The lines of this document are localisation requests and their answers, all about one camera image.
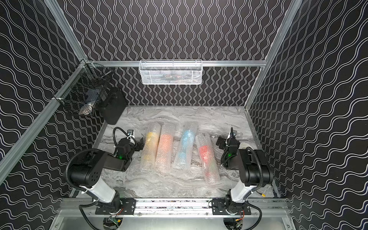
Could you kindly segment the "yellow wine glass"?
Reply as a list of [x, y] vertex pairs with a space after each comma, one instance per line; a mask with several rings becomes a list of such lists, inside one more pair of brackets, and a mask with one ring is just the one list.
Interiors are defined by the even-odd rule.
[[159, 132], [149, 132], [146, 136], [146, 143], [142, 153], [142, 162], [147, 165], [147, 167], [152, 167], [155, 163], [159, 139]]

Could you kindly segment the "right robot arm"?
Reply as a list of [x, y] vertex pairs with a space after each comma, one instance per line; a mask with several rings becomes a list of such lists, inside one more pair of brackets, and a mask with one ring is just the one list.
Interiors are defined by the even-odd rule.
[[216, 146], [223, 150], [221, 165], [227, 170], [238, 171], [240, 176], [236, 186], [225, 196], [224, 210], [230, 215], [241, 215], [249, 207], [245, 203], [251, 194], [272, 184], [273, 173], [262, 150], [241, 149], [240, 142], [232, 136], [219, 137]]

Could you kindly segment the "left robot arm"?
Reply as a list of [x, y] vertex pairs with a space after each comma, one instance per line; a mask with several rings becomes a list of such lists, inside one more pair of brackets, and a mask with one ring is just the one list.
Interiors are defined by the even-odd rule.
[[64, 173], [66, 181], [93, 199], [97, 206], [96, 214], [119, 213], [123, 208], [120, 194], [101, 178], [102, 171], [108, 169], [125, 172], [132, 162], [133, 154], [143, 147], [144, 139], [134, 143], [123, 138], [116, 147], [115, 155], [101, 149], [84, 149], [68, 162]]

